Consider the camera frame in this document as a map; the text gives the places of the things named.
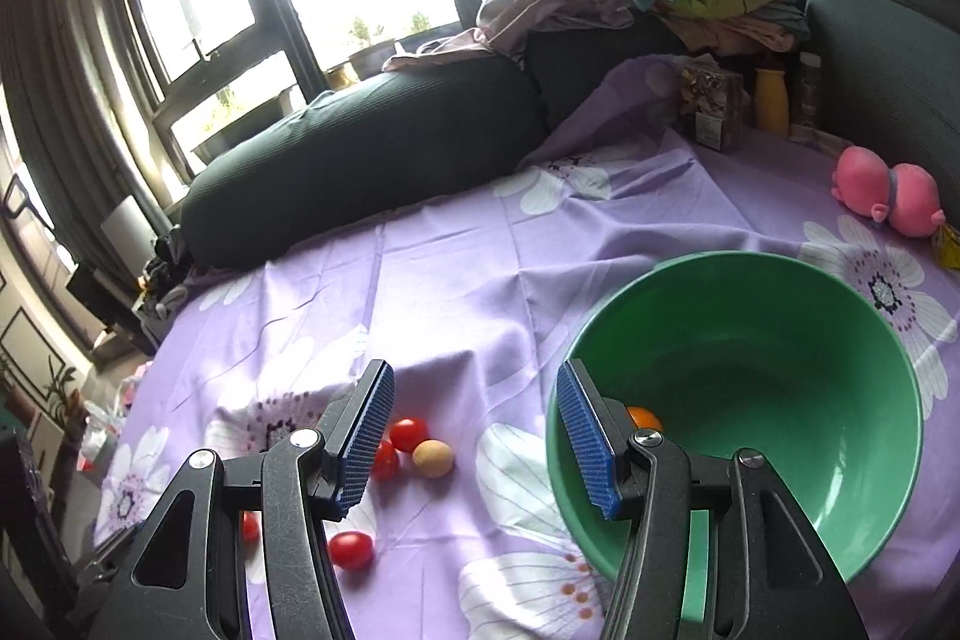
yellow wrapper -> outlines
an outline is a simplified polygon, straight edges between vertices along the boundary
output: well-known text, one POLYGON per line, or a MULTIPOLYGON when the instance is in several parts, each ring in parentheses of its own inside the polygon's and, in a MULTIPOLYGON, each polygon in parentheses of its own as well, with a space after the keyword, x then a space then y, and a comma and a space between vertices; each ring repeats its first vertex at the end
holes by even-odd
POLYGON ((944 269, 960 269, 960 232, 940 226, 933 234, 933 255, 944 269))

round fruit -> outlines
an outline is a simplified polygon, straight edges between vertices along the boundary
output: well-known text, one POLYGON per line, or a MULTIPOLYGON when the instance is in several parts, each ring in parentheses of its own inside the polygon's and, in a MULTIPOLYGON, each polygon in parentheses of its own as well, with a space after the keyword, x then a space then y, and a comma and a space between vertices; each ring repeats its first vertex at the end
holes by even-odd
POLYGON ((330 560, 344 570, 362 570, 373 561, 373 540, 361 531, 341 531, 326 547, 330 560))
POLYGON ((637 424, 637 429, 656 429, 658 432, 664 430, 664 424, 647 408, 627 408, 627 413, 630 413, 630 418, 637 424))
POLYGON ((244 542, 256 542, 260 539, 260 524, 256 520, 256 514, 249 510, 243 511, 243 527, 240 530, 240 536, 244 542))
POLYGON ((443 477, 453 469, 453 448, 439 439, 427 439, 414 451, 414 467, 424 477, 443 477))
POLYGON ((376 480, 390 480, 400 470, 400 456, 397 456, 397 448, 392 443, 383 440, 376 446, 376 453, 373 455, 373 467, 370 474, 376 480))
POLYGON ((403 453, 413 453, 429 437, 426 422, 422 418, 401 418, 390 427, 390 442, 403 453))

pink cloth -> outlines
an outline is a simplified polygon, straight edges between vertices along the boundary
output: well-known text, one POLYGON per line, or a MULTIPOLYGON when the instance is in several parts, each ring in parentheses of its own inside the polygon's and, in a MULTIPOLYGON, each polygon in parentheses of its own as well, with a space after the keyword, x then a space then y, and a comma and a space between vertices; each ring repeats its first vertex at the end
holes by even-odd
POLYGON ((763 49, 790 52, 797 47, 797 39, 782 25, 753 15, 726 20, 688 20, 666 15, 662 19, 690 52, 709 49, 717 55, 749 55, 763 49))
POLYGON ((422 55, 395 55, 383 71, 463 61, 500 53, 521 55, 530 31, 571 28, 630 28, 630 0, 486 0, 477 27, 464 31, 422 55))

yellow bottle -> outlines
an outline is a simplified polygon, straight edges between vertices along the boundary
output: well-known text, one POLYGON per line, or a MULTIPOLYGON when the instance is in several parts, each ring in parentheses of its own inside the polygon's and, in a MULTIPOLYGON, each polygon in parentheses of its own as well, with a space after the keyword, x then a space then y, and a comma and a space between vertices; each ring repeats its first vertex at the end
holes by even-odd
POLYGON ((790 133, 790 102, 782 68, 758 68, 754 92, 757 128, 781 137, 790 133))

bowl rim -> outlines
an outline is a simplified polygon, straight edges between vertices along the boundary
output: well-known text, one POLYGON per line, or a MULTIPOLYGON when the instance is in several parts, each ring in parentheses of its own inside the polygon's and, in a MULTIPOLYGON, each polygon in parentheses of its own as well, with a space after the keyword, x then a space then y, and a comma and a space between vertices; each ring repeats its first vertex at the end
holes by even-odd
MULTIPOLYGON (((904 348, 904 343, 896 335, 893 327, 890 325, 890 322, 885 319, 881 314, 879 314, 873 307, 870 306, 870 302, 861 295, 858 290, 854 287, 848 285, 848 283, 839 277, 835 277, 827 271, 823 271, 819 266, 813 266, 812 263, 805 263, 799 259, 792 258, 790 256, 781 256, 777 253, 758 253, 751 250, 716 250, 709 251, 704 253, 692 253, 685 256, 680 256, 675 259, 670 259, 658 263, 651 271, 645 272, 644 274, 637 277, 637 279, 632 280, 632 282, 627 283, 624 287, 621 287, 613 295, 602 299, 600 302, 593 307, 587 316, 584 318, 584 323, 581 326, 579 332, 573 339, 573 343, 570 344, 570 348, 565 353, 563 360, 571 359, 576 357, 577 350, 580 346, 580 343, 583 341, 584 334, 587 333, 590 326, 593 322, 598 319, 598 317, 603 314, 603 311, 606 310, 606 307, 623 296, 629 294, 629 292, 634 288, 644 284, 651 276, 655 275, 658 272, 665 271, 666 268, 673 268, 673 266, 685 265, 685 263, 697 263, 703 261, 704 259, 715 258, 717 256, 765 256, 770 259, 776 259, 776 261, 788 263, 793 266, 801 266, 807 271, 812 271, 816 274, 820 274, 826 278, 829 278, 835 284, 846 289, 847 292, 850 292, 856 297, 858 301, 862 302, 862 305, 872 317, 880 319, 886 328, 887 332, 890 333, 891 337, 894 338, 896 343, 896 348, 899 349, 901 356, 904 358, 904 363, 906 364, 910 377, 913 380, 911 384, 911 390, 913 392, 914 398, 914 432, 915 432, 915 443, 914 443, 914 453, 913 453, 913 464, 910 470, 910 480, 909 484, 905 487, 904 496, 901 497, 899 506, 896 508, 896 513, 891 519, 890 525, 888 525, 887 530, 880 535, 880 539, 877 540, 877 544, 870 550, 869 554, 864 557, 863 562, 859 565, 856 570, 846 577, 846 582, 851 582, 856 578, 860 573, 862 573, 867 566, 875 560, 877 554, 883 549, 887 544, 887 541, 890 539, 891 535, 896 530, 896 527, 901 522, 902 516, 904 516, 904 511, 906 511, 906 506, 910 501, 910 497, 913 496, 913 489, 917 482, 917 474, 920 471, 920 456, 923 453, 923 407, 920 403, 920 386, 917 383, 917 374, 913 368, 913 362, 911 362, 909 355, 906 353, 904 348)), ((601 555, 597 544, 595 544, 587 533, 587 530, 584 528, 583 523, 573 510, 573 505, 569 499, 568 492, 565 491, 563 487, 563 480, 560 478, 560 466, 558 463, 558 439, 555 432, 559 430, 559 415, 557 413, 557 383, 554 379, 553 384, 550 389, 550 401, 547 405, 547 415, 546 415, 546 466, 547 474, 550 477, 550 486, 553 489, 554 496, 557 500, 557 506, 560 509, 560 517, 563 518, 563 523, 566 524, 568 530, 570 531, 573 541, 580 547, 580 550, 583 552, 584 556, 587 557, 587 560, 593 564, 607 579, 610 581, 615 581, 617 576, 617 571, 611 569, 610 564, 606 561, 606 558, 601 555)))

